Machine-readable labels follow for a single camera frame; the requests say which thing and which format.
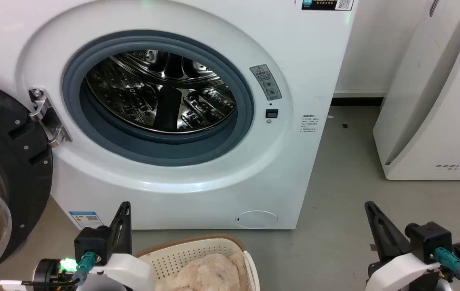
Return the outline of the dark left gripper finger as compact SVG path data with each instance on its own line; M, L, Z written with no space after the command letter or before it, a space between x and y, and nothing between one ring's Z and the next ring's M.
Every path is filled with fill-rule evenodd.
M111 253L127 253L127 202L123 201L110 225L108 246Z
M125 201L125 252L132 255L132 212L129 201Z

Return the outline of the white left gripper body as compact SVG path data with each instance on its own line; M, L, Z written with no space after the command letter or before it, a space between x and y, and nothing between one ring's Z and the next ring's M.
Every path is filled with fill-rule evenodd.
M93 252L80 262L80 291L155 291L152 265L125 253L112 254L108 263L97 266Z

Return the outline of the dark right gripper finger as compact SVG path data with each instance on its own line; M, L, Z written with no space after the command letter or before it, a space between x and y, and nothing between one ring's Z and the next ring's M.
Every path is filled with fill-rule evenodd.
M364 206L380 262L387 263L395 257L410 253L409 240L378 205L367 201Z

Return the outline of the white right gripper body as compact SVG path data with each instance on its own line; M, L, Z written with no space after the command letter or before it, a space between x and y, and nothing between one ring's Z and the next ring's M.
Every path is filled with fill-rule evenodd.
M411 253L404 254L374 271L365 291L409 291L410 283L439 267L440 263L425 264Z

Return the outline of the fluffy cream plush fabric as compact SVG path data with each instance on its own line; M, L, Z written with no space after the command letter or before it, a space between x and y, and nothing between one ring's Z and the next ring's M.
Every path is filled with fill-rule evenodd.
M249 291L243 254L210 254L195 259L165 280L163 291Z

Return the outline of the black round washer door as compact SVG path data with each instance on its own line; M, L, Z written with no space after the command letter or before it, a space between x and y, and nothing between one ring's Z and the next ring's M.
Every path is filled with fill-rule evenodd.
M23 246L40 220L53 166L43 127L0 90L0 264Z

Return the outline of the stainless steel washing machine drum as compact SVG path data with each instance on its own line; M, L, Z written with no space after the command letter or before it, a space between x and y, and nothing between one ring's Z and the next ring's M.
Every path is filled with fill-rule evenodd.
M158 50L129 51L97 63L84 78L110 114L160 134L196 134L230 118L236 101L206 65Z

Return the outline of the blue energy label sticker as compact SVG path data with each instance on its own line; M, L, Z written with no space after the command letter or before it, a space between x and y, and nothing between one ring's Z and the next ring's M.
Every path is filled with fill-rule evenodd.
M86 227L97 228L104 225L94 211L69 211L68 213L80 230Z

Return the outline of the white perforated laundry basket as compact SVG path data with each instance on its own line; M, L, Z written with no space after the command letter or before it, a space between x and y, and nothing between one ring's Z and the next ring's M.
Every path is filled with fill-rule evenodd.
M226 234L195 236L168 242L149 247L138 253L137 257L152 265L156 281L164 282L167 277L176 276L193 260L212 254L220 254L227 259L231 259L235 254L241 255L247 275L245 291L261 291L256 265L251 254L241 241Z

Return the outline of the white front-load washing machine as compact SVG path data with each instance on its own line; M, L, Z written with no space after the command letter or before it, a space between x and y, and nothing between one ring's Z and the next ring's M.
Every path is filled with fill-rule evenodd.
M293 230L309 185L354 17L303 11L303 0L0 0L0 90L30 113L44 88L72 142L51 148L50 196L62 210L107 223L122 201L137 230L244 229L237 215L274 213L269 229ZM67 64L88 42L122 31L195 39L228 58L255 103L245 138L221 157L182 167L144 164L89 139L63 101ZM282 98L268 101L250 67L266 64ZM279 110L265 118L266 109Z

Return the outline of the grey rubber door gasket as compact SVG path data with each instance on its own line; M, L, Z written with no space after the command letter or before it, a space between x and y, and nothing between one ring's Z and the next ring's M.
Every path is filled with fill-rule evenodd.
M181 55L213 70L232 91L234 114L206 131L172 135L133 127L104 110L84 85L86 74L112 55L148 49ZM248 81L227 57L195 39L163 31L115 32L88 42L67 64L62 94L77 127L97 145L132 161L164 167L202 164L232 151L250 131L255 111Z

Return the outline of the oval filter cover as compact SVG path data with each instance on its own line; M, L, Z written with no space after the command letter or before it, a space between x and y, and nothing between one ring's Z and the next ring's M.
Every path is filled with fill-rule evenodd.
M265 230L276 225L278 217L269 211L252 210L237 215L235 222L247 230Z

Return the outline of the metal door hinge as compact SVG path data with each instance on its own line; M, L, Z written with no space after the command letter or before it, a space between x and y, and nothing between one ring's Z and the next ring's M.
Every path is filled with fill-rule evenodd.
M41 125L47 136L48 145L56 148L63 142L72 142L72 137L54 108L47 91L44 88L30 88L28 94L33 107L29 117Z

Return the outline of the black baseboard strip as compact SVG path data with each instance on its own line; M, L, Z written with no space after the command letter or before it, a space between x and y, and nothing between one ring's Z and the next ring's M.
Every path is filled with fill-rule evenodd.
M381 106L383 97L337 97L332 98L331 106Z

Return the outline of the white air purifier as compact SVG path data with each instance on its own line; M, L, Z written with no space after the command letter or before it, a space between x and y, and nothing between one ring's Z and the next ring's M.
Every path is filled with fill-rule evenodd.
M388 180L460 180L460 0L428 0L373 129Z

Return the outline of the grey warning sticker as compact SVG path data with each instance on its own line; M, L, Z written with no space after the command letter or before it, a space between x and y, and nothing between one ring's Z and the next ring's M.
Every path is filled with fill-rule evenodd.
M254 74L268 101L282 98L277 82L266 64L252 66L249 70Z

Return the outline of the dark QR code sticker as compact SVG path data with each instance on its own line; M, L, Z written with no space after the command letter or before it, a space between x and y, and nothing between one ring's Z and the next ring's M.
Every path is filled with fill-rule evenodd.
M303 0L303 11L351 11L354 0Z

